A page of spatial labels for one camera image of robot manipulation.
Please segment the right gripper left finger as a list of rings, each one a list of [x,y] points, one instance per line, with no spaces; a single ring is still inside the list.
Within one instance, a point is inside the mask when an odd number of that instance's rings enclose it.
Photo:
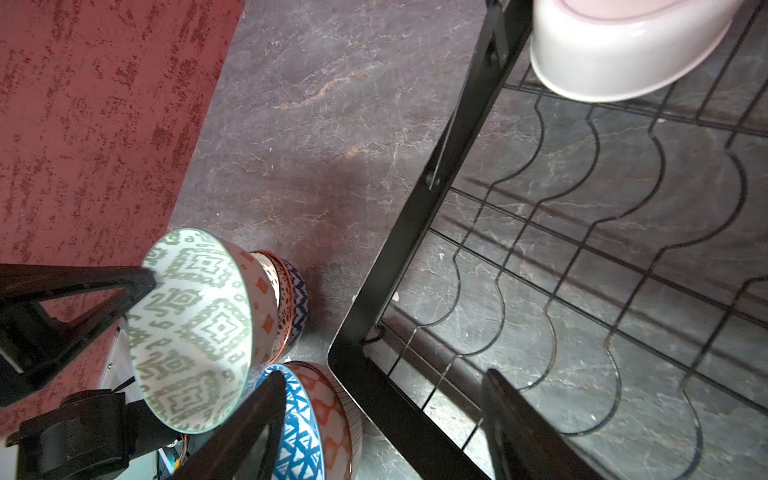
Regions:
[[[172,477],[270,479],[286,413],[286,381],[272,372]]]

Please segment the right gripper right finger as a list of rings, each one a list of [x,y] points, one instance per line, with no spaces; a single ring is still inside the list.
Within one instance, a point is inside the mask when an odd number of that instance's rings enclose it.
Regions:
[[[497,479],[600,477],[496,369],[483,376],[481,410]]]

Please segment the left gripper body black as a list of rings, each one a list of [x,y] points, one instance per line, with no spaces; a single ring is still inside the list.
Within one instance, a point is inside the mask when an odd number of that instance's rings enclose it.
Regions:
[[[22,422],[6,445],[18,448],[17,479],[115,479],[132,460],[179,438],[145,401],[98,389]]]

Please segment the green patterned ceramic bowl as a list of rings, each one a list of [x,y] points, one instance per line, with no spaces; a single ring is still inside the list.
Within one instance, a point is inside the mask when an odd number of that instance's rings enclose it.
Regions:
[[[272,282],[248,251],[192,228],[166,234],[142,265],[156,285],[127,315],[136,382],[171,429],[210,431],[272,358],[279,326]]]

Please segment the white pink bowl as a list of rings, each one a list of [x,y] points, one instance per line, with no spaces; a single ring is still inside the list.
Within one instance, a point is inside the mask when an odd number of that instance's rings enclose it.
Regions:
[[[531,64],[548,89],[569,99],[640,97],[705,60],[741,6],[732,0],[539,0]]]

